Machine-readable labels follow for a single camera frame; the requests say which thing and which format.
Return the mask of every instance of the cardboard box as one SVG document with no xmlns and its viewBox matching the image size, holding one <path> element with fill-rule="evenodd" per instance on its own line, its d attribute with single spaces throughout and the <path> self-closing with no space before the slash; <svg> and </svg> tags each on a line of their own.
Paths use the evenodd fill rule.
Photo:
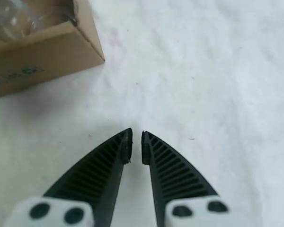
<svg viewBox="0 0 284 227">
<path fill-rule="evenodd" d="M 20 41 L 0 41 L 0 96 L 104 63 L 88 0 L 26 2 L 36 11 L 69 3 L 77 25 L 64 22 Z"/>
</svg>

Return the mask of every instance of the white carpet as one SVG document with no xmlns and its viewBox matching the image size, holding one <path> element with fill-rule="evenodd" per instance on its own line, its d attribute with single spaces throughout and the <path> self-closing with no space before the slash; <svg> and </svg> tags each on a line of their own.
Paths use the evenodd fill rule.
<svg viewBox="0 0 284 227">
<path fill-rule="evenodd" d="M 112 227 L 155 227 L 148 130 L 257 227 L 284 227 L 284 0 L 93 0 L 106 64 L 0 98 L 0 226 L 132 127 Z"/>
</svg>

